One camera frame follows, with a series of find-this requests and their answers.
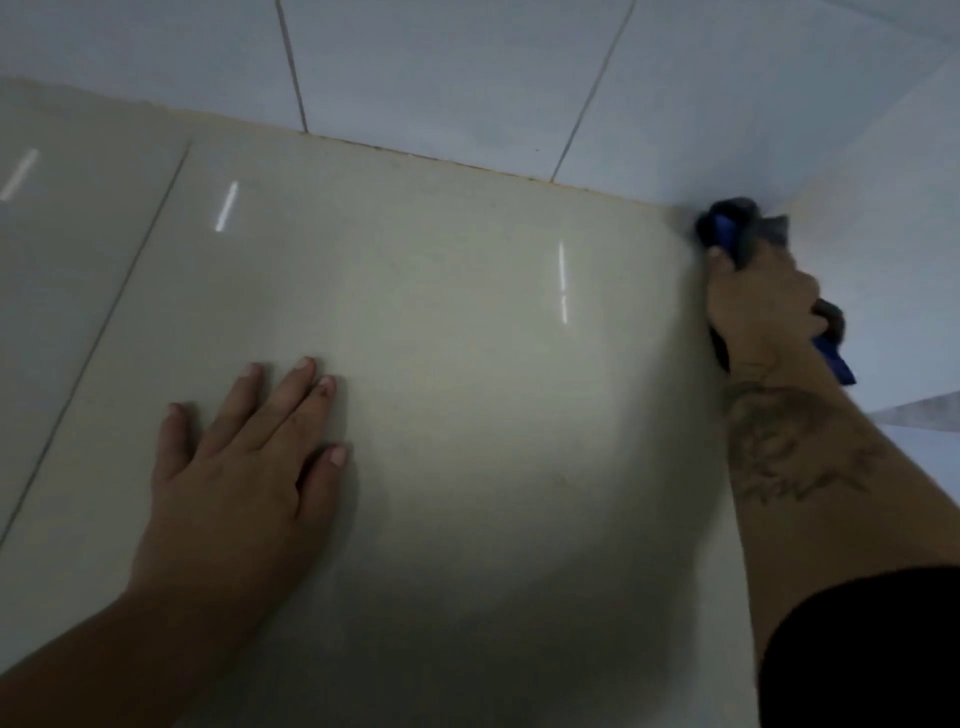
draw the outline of floor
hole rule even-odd
[[[677,212],[5,90],[0,167],[39,154],[0,206],[5,374],[42,426],[4,433],[25,465],[0,483],[0,665],[122,588],[164,404],[208,417],[246,362],[309,353],[341,378],[340,531],[188,725],[756,723]]]

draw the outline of black sleeve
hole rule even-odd
[[[774,632],[760,724],[960,724],[960,568],[894,571],[820,592]]]

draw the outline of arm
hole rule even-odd
[[[960,564],[960,511],[844,394],[810,344],[816,281],[763,244],[735,272],[712,255],[709,316],[731,354],[728,459],[759,659],[823,589]]]
[[[300,477],[336,391],[315,374],[304,359],[257,409],[263,372],[250,366],[192,455],[186,412],[171,406],[130,585],[0,677],[0,725],[167,726],[217,674],[332,523],[344,449]]]

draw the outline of hand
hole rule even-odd
[[[300,582],[329,534],[347,458],[337,445],[307,465],[337,388],[315,375],[305,357],[258,408],[263,368],[251,364],[192,456],[186,411],[170,405],[127,595],[178,600],[245,631]]]
[[[817,280],[798,271],[785,248],[758,241],[741,271],[720,248],[708,257],[707,314],[728,344],[774,334],[809,341],[827,330],[826,319],[810,313],[820,296]]]

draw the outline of right hand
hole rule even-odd
[[[810,312],[820,296],[817,280],[798,271],[786,249],[759,240],[750,263],[737,271],[714,247],[708,266],[707,315],[726,341],[767,334],[809,341],[827,330],[827,320]]]

